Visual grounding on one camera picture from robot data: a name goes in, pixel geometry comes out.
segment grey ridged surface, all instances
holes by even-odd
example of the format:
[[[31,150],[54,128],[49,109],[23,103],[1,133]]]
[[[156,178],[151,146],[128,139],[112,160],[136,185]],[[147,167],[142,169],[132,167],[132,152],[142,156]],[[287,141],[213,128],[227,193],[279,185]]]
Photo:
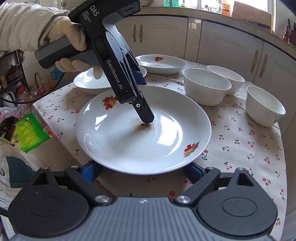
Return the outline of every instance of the grey ridged surface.
[[[74,231],[60,237],[36,239],[16,235],[12,241],[228,241],[207,230],[190,208],[173,205],[168,197],[119,197],[96,207]],[[269,236],[254,241],[270,241]]]

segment cooking pot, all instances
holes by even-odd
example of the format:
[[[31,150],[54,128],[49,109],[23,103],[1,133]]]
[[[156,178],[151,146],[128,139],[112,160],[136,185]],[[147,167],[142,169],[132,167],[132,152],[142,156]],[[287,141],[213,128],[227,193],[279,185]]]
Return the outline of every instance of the cooking pot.
[[[6,82],[12,82],[13,80],[22,76],[22,70],[20,64],[11,65],[9,70],[5,74]]]

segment cabinet handle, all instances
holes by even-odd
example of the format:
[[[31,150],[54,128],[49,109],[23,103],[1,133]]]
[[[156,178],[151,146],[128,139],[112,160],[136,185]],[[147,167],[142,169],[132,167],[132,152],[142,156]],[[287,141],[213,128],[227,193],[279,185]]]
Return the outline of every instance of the cabinet handle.
[[[260,75],[259,75],[260,78],[263,76],[263,72],[264,72],[264,70],[265,70],[265,68],[266,68],[267,59],[268,59],[268,55],[265,55],[265,58],[264,58],[264,65],[263,65],[262,70],[261,70],[261,73],[260,73]]]
[[[139,37],[140,37],[140,43],[142,43],[143,42],[143,40],[142,40],[142,38],[143,38],[143,25],[141,24],[140,25],[140,31],[139,31]]]
[[[255,58],[254,58],[254,61],[253,61],[253,66],[252,66],[252,68],[251,68],[251,73],[253,73],[253,71],[254,71],[254,69],[255,69],[255,66],[256,66],[256,64],[257,64],[258,54],[259,54],[259,51],[256,50],[256,52],[255,52]]]
[[[136,41],[136,25],[133,26],[133,41]]]

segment metal screw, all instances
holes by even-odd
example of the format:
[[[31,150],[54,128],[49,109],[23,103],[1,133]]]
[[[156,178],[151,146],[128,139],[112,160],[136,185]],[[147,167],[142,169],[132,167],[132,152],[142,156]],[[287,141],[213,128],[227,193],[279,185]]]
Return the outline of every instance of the metal screw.
[[[110,198],[106,195],[99,195],[95,197],[95,200],[99,203],[106,203],[110,201]]]
[[[189,203],[191,201],[191,198],[188,196],[178,196],[175,199],[178,203]]]

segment food stain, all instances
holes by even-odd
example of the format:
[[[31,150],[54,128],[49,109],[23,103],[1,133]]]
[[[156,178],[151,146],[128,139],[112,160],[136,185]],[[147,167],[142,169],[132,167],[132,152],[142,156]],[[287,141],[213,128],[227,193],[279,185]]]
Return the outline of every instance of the food stain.
[[[154,123],[143,123],[139,117],[131,119],[131,125],[135,127],[137,131],[150,131],[154,129]]]

